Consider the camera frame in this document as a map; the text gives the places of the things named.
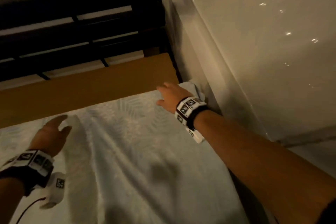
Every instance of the wrist-mounted tracker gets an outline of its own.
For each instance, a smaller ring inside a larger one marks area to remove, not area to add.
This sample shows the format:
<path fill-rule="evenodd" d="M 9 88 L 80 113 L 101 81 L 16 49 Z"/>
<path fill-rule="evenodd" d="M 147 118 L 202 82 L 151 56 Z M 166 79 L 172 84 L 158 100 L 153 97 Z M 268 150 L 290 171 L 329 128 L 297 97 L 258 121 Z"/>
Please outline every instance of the wrist-mounted tracker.
<path fill-rule="evenodd" d="M 205 110 L 209 110 L 205 102 L 198 97 L 188 97 L 177 104 L 175 111 L 175 118 L 187 127 L 187 131 L 197 143 L 201 143 L 204 137 L 195 129 L 194 120 L 200 112 Z"/>
<path fill-rule="evenodd" d="M 54 159 L 40 150 L 26 150 L 8 160 L 0 169 L 0 179 L 16 178 L 24 184 L 27 197 L 35 188 L 45 188 L 53 171 Z"/>

